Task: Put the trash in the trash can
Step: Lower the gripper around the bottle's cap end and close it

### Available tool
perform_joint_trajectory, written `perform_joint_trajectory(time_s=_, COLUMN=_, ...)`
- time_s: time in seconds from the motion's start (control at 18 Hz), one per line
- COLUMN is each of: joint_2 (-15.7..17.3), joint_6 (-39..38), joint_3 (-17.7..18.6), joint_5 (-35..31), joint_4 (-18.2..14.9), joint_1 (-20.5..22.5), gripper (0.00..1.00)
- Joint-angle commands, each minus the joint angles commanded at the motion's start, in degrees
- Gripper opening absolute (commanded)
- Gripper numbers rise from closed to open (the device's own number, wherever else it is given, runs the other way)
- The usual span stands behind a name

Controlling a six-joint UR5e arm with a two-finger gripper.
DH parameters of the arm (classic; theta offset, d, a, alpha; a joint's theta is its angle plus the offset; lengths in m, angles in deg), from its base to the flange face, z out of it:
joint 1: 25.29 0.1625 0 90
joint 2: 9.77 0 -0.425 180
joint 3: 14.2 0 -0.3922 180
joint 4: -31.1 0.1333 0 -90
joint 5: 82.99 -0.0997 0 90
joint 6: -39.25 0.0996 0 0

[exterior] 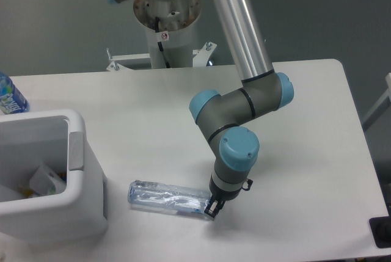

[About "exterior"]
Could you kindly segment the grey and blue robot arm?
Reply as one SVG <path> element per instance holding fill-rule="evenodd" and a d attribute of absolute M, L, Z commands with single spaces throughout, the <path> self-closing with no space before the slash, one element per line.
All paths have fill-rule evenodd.
<path fill-rule="evenodd" d="M 119 4 L 127 0 L 107 0 Z M 248 191 L 248 174 L 260 144 L 244 124 L 289 104 L 294 88 L 275 72 L 246 0 L 213 0 L 242 86 L 225 95 L 205 90 L 189 104 L 192 117 L 215 155 L 204 213 L 214 219 L 225 202 Z M 200 0 L 133 0 L 133 11 L 147 34 L 152 68 L 183 68 L 193 63 L 192 29 Z"/>

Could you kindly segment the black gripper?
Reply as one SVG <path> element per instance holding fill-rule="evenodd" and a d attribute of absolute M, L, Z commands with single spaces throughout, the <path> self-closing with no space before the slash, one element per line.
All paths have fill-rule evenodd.
<path fill-rule="evenodd" d="M 211 191 L 211 198 L 204 209 L 204 215 L 210 220 L 215 220 L 220 210 L 224 207 L 225 202 L 237 198 L 242 190 L 240 188 L 235 191 L 225 191 L 219 188 L 214 181 L 210 181 L 209 189 Z"/>

